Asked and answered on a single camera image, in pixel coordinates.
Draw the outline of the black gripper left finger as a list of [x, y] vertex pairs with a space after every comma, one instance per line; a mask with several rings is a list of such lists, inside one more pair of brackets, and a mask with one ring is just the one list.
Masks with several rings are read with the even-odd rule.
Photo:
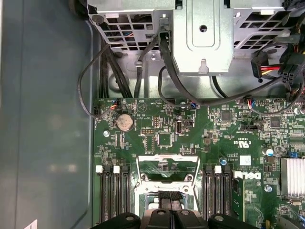
[[94, 229], [169, 229], [172, 220], [172, 192], [159, 191], [159, 208], [146, 211], [144, 216], [126, 212], [102, 222]]

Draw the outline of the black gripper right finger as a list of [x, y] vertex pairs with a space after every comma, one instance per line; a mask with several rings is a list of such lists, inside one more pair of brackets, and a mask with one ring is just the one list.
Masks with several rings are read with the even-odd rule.
[[217, 213], [211, 215], [208, 220], [204, 220], [194, 211], [182, 209], [180, 202], [182, 198], [181, 192], [172, 191], [172, 202], [178, 202], [177, 207], [172, 207], [176, 229], [256, 229], [255, 226], [226, 214]]

